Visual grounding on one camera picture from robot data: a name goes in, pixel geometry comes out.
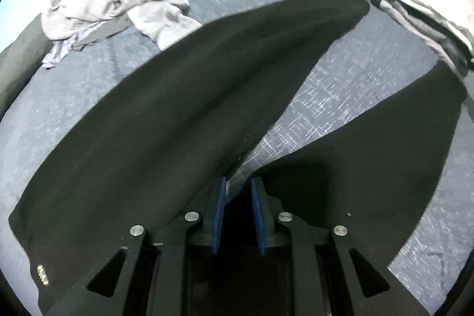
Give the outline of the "black garment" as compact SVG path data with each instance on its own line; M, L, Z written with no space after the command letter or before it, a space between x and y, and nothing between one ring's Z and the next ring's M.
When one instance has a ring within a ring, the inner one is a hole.
M207 24L134 71L63 138L10 215L45 315L129 229L195 209L264 137L365 0L285 0ZM191 245L181 315L285 315L251 182L311 226L344 225L388 267L427 207L467 92L447 64L226 193L217 252Z

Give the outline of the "stack of folded clothes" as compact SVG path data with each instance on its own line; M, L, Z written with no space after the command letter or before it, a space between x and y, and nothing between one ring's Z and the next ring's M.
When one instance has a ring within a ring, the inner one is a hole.
M421 38L460 78L473 70L473 35L418 0L370 0Z

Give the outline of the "blue patterned bed cover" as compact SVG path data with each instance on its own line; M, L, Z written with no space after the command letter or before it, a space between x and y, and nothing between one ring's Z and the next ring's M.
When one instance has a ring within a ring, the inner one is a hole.
M200 23L280 0L190 0ZM158 53L135 28L39 69L1 121L1 270L39 314L29 261L8 218L52 149L122 78ZM424 41L377 8L333 43L289 108L229 181L239 188L253 171L334 131L427 73L437 56ZM473 121L460 117L443 177L415 234L391 272L433 314L473 248Z

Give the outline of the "lavender blue cloth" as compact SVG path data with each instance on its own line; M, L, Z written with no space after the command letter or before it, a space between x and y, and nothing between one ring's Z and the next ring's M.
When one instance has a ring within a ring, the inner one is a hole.
M54 68L71 51L72 46L71 40L54 41L52 48L43 58L41 67Z

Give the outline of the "light grey crumpled clothing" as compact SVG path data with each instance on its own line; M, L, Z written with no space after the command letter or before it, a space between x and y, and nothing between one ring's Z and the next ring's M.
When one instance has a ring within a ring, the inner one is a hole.
M59 41L125 15L163 51L202 26L189 9L189 0L51 0L41 23L46 36Z

